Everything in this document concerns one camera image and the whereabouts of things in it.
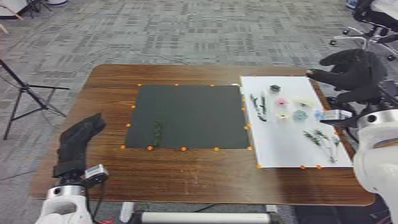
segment wooden table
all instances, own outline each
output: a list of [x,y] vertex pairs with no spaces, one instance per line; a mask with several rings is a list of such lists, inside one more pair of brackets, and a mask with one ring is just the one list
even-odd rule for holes
[[[303,68],[269,66],[97,67],[61,131],[88,116],[104,113],[109,126],[90,144],[88,164],[102,163],[109,169],[107,201],[360,206],[374,203],[352,168],[257,169],[257,154],[248,149],[219,152],[122,149],[139,84],[230,85],[241,83],[242,75],[303,76],[305,72]],[[317,84],[315,89],[326,102]],[[45,198],[56,183],[56,149],[58,142],[33,181],[31,195],[36,198]]]

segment black mat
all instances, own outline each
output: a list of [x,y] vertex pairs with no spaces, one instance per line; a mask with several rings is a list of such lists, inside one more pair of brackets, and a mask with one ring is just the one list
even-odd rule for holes
[[146,148],[157,142],[161,148],[248,148],[244,126],[237,86],[141,87],[125,143],[129,148]]

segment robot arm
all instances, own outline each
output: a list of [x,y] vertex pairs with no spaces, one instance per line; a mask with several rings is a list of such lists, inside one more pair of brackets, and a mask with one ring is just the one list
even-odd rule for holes
[[[368,122],[376,116],[384,123]],[[393,222],[398,223],[398,145],[384,142],[397,140],[398,133],[398,110],[390,110],[363,117],[360,130],[360,151],[354,157],[354,171],[365,189],[381,194],[392,212]]]
[[360,128],[360,150],[354,156],[354,171],[360,183],[372,193],[381,194],[398,223],[398,95],[397,84],[386,81],[386,68],[372,52],[361,49],[333,54],[321,64],[335,65],[331,72],[310,70],[308,77],[347,90],[335,99],[340,109],[351,102],[367,105],[361,113],[347,118],[322,120],[340,127]]
[[109,173],[102,165],[86,170],[86,149],[106,125],[102,114],[97,114],[61,134],[59,162],[54,167],[54,177],[61,181],[49,190],[36,224],[93,224],[86,191],[97,183],[106,182]]

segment white paper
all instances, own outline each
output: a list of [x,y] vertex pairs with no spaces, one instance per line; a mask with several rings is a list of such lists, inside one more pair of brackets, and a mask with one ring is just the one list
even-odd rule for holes
[[[271,86],[281,86],[281,92],[271,92]],[[258,97],[262,103],[262,92],[267,99],[267,122],[258,118],[258,112],[251,100],[251,94]],[[305,131],[313,133],[319,129],[333,138],[335,127],[319,122],[315,111],[324,110],[321,99],[315,93],[313,85],[308,77],[287,76],[242,76],[242,93],[246,96],[248,115],[253,132],[253,146],[257,149],[258,164],[264,168],[273,167],[352,167],[344,144],[340,143],[337,152],[333,153],[337,162],[331,162],[331,150],[317,146],[312,140],[305,137]],[[289,104],[281,107],[276,103],[278,99],[285,98]],[[303,107],[296,102],[297,99],[306,99],[313,102],[312,107]],[[303,110],[308,114],[308,119],[297,121],[294,112]],[[289,119],[280,119],[278,114],[287,113]]]

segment gray carpet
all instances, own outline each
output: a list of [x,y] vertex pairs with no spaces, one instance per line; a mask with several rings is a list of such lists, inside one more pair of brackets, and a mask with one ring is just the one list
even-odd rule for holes
[[[74,0],[26,21],[0,21],[2,58],[26,81],[66,86],[54,104],[65,112],[100,64],[223,64],[319,67],[333,52],[358,47],[329,39],[347,25],[360,26],[344,0]],[[0,80],[0,130],[18,91]],[[34,108],[24,99],[22,110]],[[0,179],[38,169],[63,118],[45,112],[17,122],[0,140]],[[34,173],[0,180],[0,223],[34,223],[42,201],[29,197]],[[106,203],[100,220],[118,217],[120,203]],[[194,211],[203,205],[146,204],[148,211]],[[264,206],[223,205],[214,212],[262,212]],[[296,223],[281,206],[287,223]]]

